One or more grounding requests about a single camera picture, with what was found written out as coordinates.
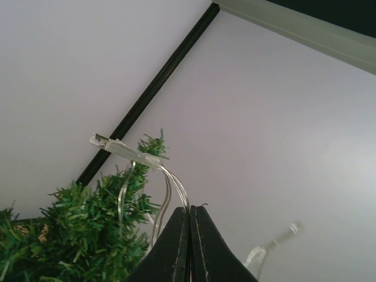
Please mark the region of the small green christmas tree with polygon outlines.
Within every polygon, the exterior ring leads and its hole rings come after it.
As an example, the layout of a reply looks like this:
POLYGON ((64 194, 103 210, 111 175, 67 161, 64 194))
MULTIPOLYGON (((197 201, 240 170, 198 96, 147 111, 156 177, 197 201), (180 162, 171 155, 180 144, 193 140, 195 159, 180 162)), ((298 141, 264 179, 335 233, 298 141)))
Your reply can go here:
POLYGON ((103 175, 94 189, 74 182, 58 189, 42 217, 19 220, 1 211, 2 281, 125 281, 151 250, 171 194, 162 204, 144 193, 150 166, 164 158, 163 137, 127 149, 130 166, 103 175))

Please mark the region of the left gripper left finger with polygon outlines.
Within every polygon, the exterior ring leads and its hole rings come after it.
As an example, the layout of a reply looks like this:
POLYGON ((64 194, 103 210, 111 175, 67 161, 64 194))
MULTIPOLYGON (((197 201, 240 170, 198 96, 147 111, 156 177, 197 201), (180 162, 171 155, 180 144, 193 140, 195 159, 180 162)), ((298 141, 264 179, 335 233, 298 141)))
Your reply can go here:
POLYGON ((148 255, 127 278, 130 282, 190 280, 190 216, 178 207, 148 255))

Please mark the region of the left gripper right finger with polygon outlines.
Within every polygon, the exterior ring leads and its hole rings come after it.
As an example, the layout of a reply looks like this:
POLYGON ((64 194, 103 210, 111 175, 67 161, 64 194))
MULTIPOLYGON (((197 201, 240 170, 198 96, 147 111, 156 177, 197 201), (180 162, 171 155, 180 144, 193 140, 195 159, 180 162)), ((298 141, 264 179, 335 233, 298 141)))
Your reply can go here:
POLYGON ((190 208, 190 241, 192 281, 257 280, 229 249, 204 206, 190 208))

